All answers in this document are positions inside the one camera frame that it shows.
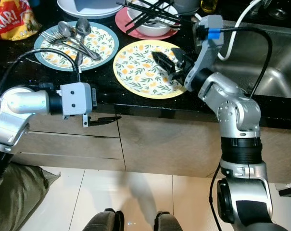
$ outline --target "red snack bag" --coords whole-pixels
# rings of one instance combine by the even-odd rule
[[[40,28],[27,0],[0,0],[0,39],[25,39]]]

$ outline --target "blue connector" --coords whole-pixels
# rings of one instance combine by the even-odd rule
[[[220,33],[221,33],[220,30],[221,30],[221,28],[209,28],[207,39],[219,39]]]

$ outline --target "robotic arm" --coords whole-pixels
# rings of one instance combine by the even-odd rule
[[[29,120],[35,114],[82,115],[83,127],[103,125],[120,119],[99,118],[91,121],[88,113],[97,106],[95,89],[88,83],[61,85],[55,91],[52,84],[43,84],[43,90],[33,91],[26,87],[13,87],[0,97],[0,184],[11,158],[18,152],[21,137],[28,132]]]
[[[178,49],[173,50],[179,60],[178,72],[164,54],[153,52],[153,57],[168,72],[170,80],[176,79],[188,91],[197,91],[218,119],[220,167],[225,176],[217,183],[219,216],[236,231],[285,231],[271,221],[272,203],[261,155],[260,107],[236,83],[210,70],[223,45],[223,34],[202,34],[204,30],[198,31],[199,27],[223,28],[223,19],[220,15],[210,15],[194,26],[194,35],[202,40],[201,52],[194,63]]]

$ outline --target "leaf pattern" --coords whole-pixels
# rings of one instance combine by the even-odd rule
[[[115,47],[115,42],[114,42],[113,37],[107,31],[94,27],[94,26],[91,27],[91,33],[85,38],[84,44],[90,50],[99,53],[101,56],[101,60],[94,61],[87,56],[83,56],[83,62],[81,65],[82,68],[95,66],[103,62],[112,54]],[[64,45],[51,45],[45,40],[42,42],[41,47],[53,48],[56,50],[63,51],[64,53],[68,54],[72,59],[75,59],[77,56],[77,51]],[[42,57],[44,60],[46,60],[48,63],[54,66],[58,66],[61,68],[66,68],[66,69],[72,69],[70,62],[66,58],[60,55],[55,55],[50,52],[43,52]]]
[[[154,61],[152,51],[161,51],[177,62],[172,51],[166,47],[151,44],[128,46],[114,61],[117,76],[128,88],[146,95],[178,91],[182,86],[176,80],[169,81],[167,72]]]

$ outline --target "chopsticks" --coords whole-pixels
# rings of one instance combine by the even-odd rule
[[[159,7],[160,5],[162,5],[162,4],[164,4],[164,3],[165,3],[164,0],[159,0],[158,2],[156,2],[156,3],[153,5],[153,7],[154,7],[154,6],[155,6],[155,7],[156,7],[156,6]],[[128,25],[132,24],[133,22],[137,21],[139,18],[144,17],[144,16],[146,16],[146,13],[142,12],[142,13],[139,14],[137,17],[135,17],[133,20],[131,20],[130,22],[128,22],[125,26],[128,26]]]
[[[170,7],[173,3],[168,4],[167,6],[163,7],[160,10],[164,10],[168,7]],[[129,34],[131,31],[135,30],[136,28],[138,28],[139,26],[141,26],[142,24],[144,24],[145,22],[147,22],[148,20],[150,20],[151,18],[153,18],[153,16],[148,16],[147,14],[145,16],[143,16],[141,19],[139,19],[135,25],[133,27],[131,27],[130,29],[128,29],[126,31],[127,34]]]
[[[132,8],[134,10],[141,11],[144,13],[144,15],[135,23],[135,25],[126,31],[127,34],[129,34],[134,29],[138,28],[139,26],[141,26],[143,23],[145,23],[146,21],[148,21],[152,17],[160,17],[160,18],[163,18],[163,19],[166,19],[166,20],[169,20],[171,22],[178,23],[178,24],[187,24],[187,23],[194,24],[194,22],[192,22],[192,21],[178,18],[175,15],[172,15],[171,13],[165,11],[165,9],[168,8],[169,6],[171,6],[173,4],[173,2],[170,3],[169,5],[163,7],[162,9],[159,8],[159,6],[161,4],[155,5],[155,4],[151,4],[149,2],[146,2],[146,4],[148,4],[150,6],[149,8],[139,6],[139,5],[136,5],[133,3],[123,4],[121,2],[117,2],[116,4],[126,6],[126,7],[129,7],[129,8]]]

